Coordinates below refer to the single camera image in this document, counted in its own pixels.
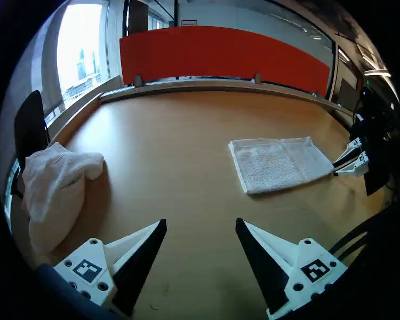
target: folded white towel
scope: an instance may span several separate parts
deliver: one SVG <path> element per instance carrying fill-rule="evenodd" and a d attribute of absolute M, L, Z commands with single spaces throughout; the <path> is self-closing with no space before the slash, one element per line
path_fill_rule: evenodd
<path fill-rule="evenodd" d="M 244 192 L 257 194 L 308 183 L 333 171 L 333 165 L 311 137 L 231 141 Z"/>
<path fill-rule="evenodd" d="M 83 205 L 84 177 L 96 179 L 102 166 L 102 154 L 71 152 L 57 142 L 26 158 L 23 201 L 37 252 L 52 251 L 67 236 Z"/>

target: window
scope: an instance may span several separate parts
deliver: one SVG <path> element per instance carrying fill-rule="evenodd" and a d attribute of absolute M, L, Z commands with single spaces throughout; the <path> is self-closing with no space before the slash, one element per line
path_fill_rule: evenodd
<path fill-rule="evenodd" d="M 65 108 L 108 78 L 104 3 L 69 5 L 62 18 L 57 64 Z"/>
<path fill-rule="evenodd" d="M 163 18 L 160 18 L 152 12 L 148 13 L 148 30 L 163 29 L 167 28 L 168 26 L 169 23 Z"/>

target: white wall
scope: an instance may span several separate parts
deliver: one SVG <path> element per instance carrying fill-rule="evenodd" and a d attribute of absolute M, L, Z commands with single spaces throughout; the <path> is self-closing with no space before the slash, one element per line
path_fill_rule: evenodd
<path fill-rule="evenodd" d="M 197 20 L 199 26 L 236 28 L 269 36 L 299 48 L 332 68 L 333 54 L 320 41 L 269 15 L 235 6 L 190 3 L 180 4 L 179 24 L 181 20 Z"/>

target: screw hole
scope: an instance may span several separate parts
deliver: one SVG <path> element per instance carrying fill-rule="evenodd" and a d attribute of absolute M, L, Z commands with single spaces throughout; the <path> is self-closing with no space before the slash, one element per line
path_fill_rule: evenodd
<path fill-rule="evenodd" d="M 105 282 L 100 282 L 98 284 L 98 289 L 101 291 L 107 291 L 108 290 L 108 284 L 106 284 Z"/>
<path fill-rule="evenodd" d="M 83 297 L 90 300 L 90 294 L 87 291 L 81 291 L 80 293 L 82 294 Z"/>
<path fill-rule="evenodd" d="M 295 284 L 293 285 L 293 289 L 294 289 L 295 291 L 301 291 L 301 290 L 303 289 L 303 284 L 302 284 L 302 283 L 295 283 Z"/>

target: white plastic bracket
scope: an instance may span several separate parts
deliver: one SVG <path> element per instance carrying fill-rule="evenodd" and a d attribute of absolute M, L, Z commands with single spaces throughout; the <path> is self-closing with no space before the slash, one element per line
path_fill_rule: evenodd
<path fill-rule="evenodd" d="M 355 150 L 357 148 L 360 148 L 361 146 L 362 146 L 362 142 L 360 141 L 360 138 L 354 139 L 349 144 L 347 144 L 347 149 L 345 149 L 345 151 L 339 156 L 338 159 L 335 160 L 335 162 L 337 162 L 340 159 L 344 158 L 350 152 L 352 152 L 353 150 Z"/>
<path fill-rule="evenodd" d="M 347 164 L 334 173 L 338 175 L 364 175 L 369 170 L 369 158 L 366 151 L 363 151 L 358 156 L 357 160 Z"/>
<path fill-rule="evenodd" d="M 325 285 L 333 284 L 347 270 L 342 262 L 311 238 L 296 245 L 246 221 L 244 223 L 255 240 L 289 276 L 284 289 L 289 301 L 273 314 L 267 309 L 270 320 L 304 306 L 313 294 L 322 293 Z"/>
<path fill-rule="evenodd" d="M 159 222 L 106 245 L 99 239 L 89 239 L 54 269 L 92 302 L 114 309 L 111 302 L 117 287 L 113 276 L 143 245 Z"/>

